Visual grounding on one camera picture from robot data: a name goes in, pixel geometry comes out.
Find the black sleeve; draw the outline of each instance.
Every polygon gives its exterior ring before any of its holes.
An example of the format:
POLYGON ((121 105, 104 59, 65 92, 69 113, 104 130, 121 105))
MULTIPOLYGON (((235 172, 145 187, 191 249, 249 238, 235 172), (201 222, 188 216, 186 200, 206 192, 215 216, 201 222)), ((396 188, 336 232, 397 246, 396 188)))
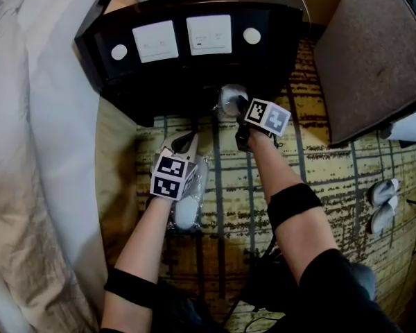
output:
POLYGON ((300 318, 310 332, 400 332, 370 300, 339 250, 318 255, 300 280, 300 318))

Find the black wristband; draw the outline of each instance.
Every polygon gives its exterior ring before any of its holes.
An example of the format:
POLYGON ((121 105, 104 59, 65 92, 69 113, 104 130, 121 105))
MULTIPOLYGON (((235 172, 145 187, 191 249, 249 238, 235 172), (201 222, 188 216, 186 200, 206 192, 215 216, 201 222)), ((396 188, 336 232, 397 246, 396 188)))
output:
POLYGON ((321 207, 322 203, 314 191, 306 184, 297 184, 271 196, 268 217, 272 231, 284 221, 311 208, 321 207))
POLYGON ((151 309, 156 305, 159 295, 156 284, 116 268, 109 272, 104 289, 136 305, 151 309))

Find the white round button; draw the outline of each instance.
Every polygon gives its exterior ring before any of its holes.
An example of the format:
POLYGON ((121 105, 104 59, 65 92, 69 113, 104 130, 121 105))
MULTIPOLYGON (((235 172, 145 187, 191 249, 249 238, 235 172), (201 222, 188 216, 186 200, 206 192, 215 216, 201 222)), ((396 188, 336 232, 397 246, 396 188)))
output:
POLYGON ((249 44, 257 44, 261 40, 261 33, 257 29, 249 27, 243 31, 243 38, 249 44))
POLYGON ((123 46, 122 44, 118 44, 112 49, 111 56, 115 60, 121 60, 121 59, 123 59, 123 57, 126 56, 127 52, 128 52, 128 50, 126 49, 125 46, 123 46))

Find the black cable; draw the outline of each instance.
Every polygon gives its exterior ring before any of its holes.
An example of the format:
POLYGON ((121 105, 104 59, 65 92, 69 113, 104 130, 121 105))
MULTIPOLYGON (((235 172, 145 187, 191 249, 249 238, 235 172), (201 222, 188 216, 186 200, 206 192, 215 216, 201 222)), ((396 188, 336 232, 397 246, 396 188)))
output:
POLYGON ((272 236, 272 239, 271 239, 271 242, 270 242, 270 245, 268 246, 268 248, 266 248, 265 253, 263 254, 262 259, 263 258, 266 258, 267 256, 270 255, 271 250, 274 248, 275 244, 276 244, 276 236, 273 235, 272 236))
MULTIPOLYGON (((270 245, 266 248, 265 253, 263 254, 261 259, 264 259, 267 256, 269 256, 269 254, 271 253, 271 250, 274 248, 275 244, 276 244, 276 236, 273 235, 272 239, 271 239, 271 242, 270 242, 270 245)), ((222 327, 224 327, 227 324, 228 320, 230 319, 231 315, 233 314, 234 310, 236 309, 237 305, 239 304, 239 301, 241 300, 241 296, 242 296, 242 293, 240 293, 239 296, 237 296, 233 305, 229 309, 227 315, 225 316, 225 318, 222 321, 222 327)))
POLYGON ((227 324, 227 322, 228 322, 228 320, 229 320, 229 318, 231 317, 231 315, 233 314, 233 312, 234 312, 234 310, 236 309, 236 307, 237 307, 237 305, 239 304, 239 301, 241 300, 241 296, 242 296, 242 293, 240 293, 239 294, 239 296, 237 296, 237 298, 236 298, 236 300, 234 301, 234 303, 233 303, 233 305, 231 306, 231 308, 229 309, 229 311, 228 311, 228 313, 227 313, 227 315, 226 315, 226 317, 223 319, 223 321, 222 321, 222 327, 224 327, 226 324, 227 324))
POLYGON ((277 139, 276 139, 276 134, 275 133, 272 134, 272 138, 273 138, 273 143, 275 144, 275 147, 277 149, 279 149, 279 145, 277 144, 277 139))
POLYGON ((254 322, 258 321, 259 319, 268 319, 269 321, 278 321, 277 318, 268 318, 268 317, 259 317, 259 318, 253 319, 251 322, 248 322, 248 324, 245 326, 243 333, 247 333, 248 327, 251 326, 251 324, 253 324, 254 322))

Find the light switch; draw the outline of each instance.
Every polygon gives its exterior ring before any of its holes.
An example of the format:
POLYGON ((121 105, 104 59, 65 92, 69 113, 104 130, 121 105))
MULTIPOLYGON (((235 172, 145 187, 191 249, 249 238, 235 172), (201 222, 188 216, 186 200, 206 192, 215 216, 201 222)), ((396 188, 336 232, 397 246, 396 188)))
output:
POLYGON ((132 30, 142 63, 154 62, 179 56, 173 22, 136 27, 132 30))
POLYGON ((189 17, 187 28, 191 55, 232 52, 229 15, 189 17))

